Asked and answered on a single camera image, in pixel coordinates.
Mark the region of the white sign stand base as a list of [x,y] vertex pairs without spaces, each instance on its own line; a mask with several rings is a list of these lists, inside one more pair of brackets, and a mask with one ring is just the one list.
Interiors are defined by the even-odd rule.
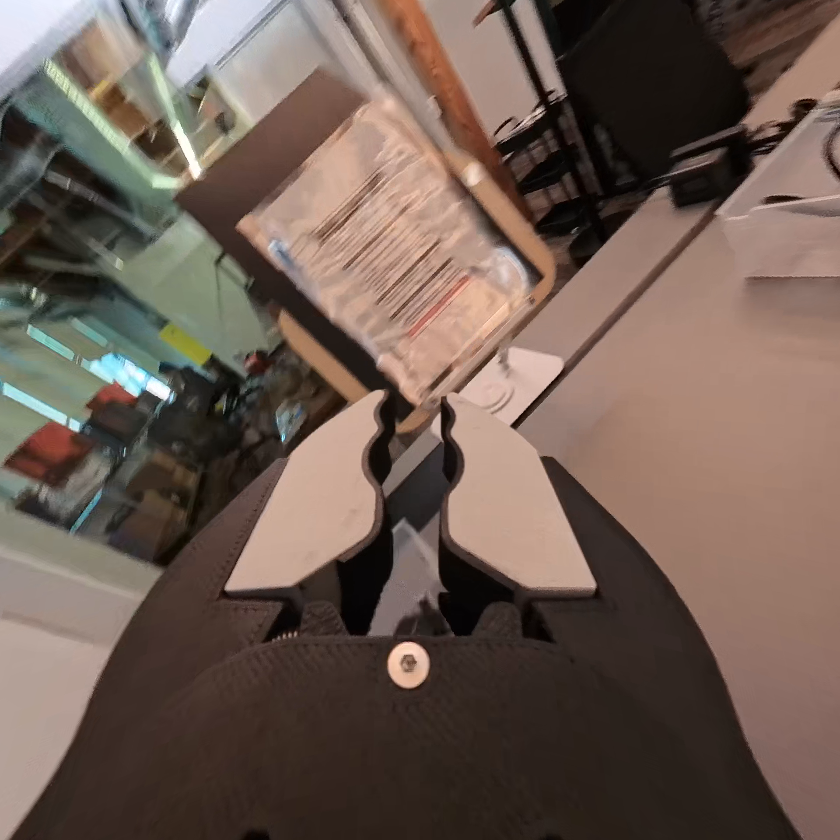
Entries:
[[512,427],[564,367],[557,355],[510,347],[489,360],[459,393]]

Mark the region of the wooden beam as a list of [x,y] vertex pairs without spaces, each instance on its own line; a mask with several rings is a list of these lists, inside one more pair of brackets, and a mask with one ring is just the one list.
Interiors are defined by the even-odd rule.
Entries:
[[439,106],[444,126],[457,145],[483,164],[494,182],[511,199],[519,212],[532,221],[529,206],[520,195],[509,169],[489,141],[479,121],[466,86],[434,26],[419,1],[377,1],[394,34],[426,89]]

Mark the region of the clear plastic bin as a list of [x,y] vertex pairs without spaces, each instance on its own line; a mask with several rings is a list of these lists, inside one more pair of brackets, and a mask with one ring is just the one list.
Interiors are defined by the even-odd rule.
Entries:
[[839,277],[838,133],[834,89],[719,206],[743,278]]

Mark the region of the black metal rack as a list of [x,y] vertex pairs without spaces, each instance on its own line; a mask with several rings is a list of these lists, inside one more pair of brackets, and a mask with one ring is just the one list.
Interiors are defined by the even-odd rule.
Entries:
[[512,169],[523,165],[524,172],[514,176],[520,192],[526,198],[542,199],[537,232],[552,238],[568,237],[569,256],[582,267],[608,236],[581,172],[579,148],[564,131],[562,98],[543,80],[512,2],[489,2],[482,14],[500,14],[536,98],[527,118],[510,119],[500,126],[511,129],[500,141],[502,155]]

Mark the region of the light wooden rounded board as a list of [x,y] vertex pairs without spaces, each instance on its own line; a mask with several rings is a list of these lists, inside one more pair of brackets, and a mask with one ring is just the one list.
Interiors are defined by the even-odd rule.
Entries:
[[[440,157],[445,161],[451,176],[472,195],[483,213],[498,228],[521,257],[539,273],[539,282],[528,294],[519,310],[480,345],[455,372],[441,384],[429,402],[413,409],[397,422],[396,432],[411,434],[427,427],[438,413],[441,399],[450,392],[460,391],[500,350],[506,350],[537,314],[539,308],[555,289],[557,269],[553,253],[537,235],[531,223],[522,215],[490,176],[488,170],[471,154],[458,146],[444,150]],[[321,375],[347,403],[356,403],[373,390],[364,385],[351,368],[325,344],[305,328],[291,313],[283,308],[276,311],[279,335],[295,354]]]

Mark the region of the black chair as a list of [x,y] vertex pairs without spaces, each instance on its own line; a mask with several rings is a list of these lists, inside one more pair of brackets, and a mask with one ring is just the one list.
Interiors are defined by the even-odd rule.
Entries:
[[589,17],[560,60],[567,90],[640,179],[678,148],[742,121],[750,95],[687,2],[579,2]]

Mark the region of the glass partition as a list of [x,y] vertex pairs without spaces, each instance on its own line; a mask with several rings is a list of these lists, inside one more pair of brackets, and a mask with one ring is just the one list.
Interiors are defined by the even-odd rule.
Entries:
[[170,67],[205,2],[2,2],[2,495],[164,565],[277,335],[178,203],[241,135]]

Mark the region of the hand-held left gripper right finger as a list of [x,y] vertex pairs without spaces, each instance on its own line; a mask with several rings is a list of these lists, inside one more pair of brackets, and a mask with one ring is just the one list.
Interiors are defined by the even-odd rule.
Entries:
[[516,601],[584,600],[597,583],[535,447],[459,394],[441,404],[444,551]]

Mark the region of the dark brown panel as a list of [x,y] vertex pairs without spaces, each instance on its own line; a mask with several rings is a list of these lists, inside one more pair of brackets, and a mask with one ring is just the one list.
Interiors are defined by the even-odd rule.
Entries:
[[359,92],[328,71],[313,71],[175,200],[252,279],[250,294],[258,304],[275,316],[291,315],[367,391],[387,389],[396,394],[396,387],[376,369],[370,355],[334,326],[236,228],[363,101]]

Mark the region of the black box device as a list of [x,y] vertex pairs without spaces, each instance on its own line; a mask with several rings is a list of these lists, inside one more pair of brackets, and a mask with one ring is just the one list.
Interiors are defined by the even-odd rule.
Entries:
[[743,123],[680,146],[668,160],[665,183],[675,208],[728,197],[754,168]]

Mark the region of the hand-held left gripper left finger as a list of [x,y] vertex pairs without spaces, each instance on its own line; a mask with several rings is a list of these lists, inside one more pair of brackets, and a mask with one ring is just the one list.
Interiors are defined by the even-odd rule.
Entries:
[[391,394],[369,393],[321,425],[285,462],[225,583],[231,596],[293,595],[351,561],[384,527]]

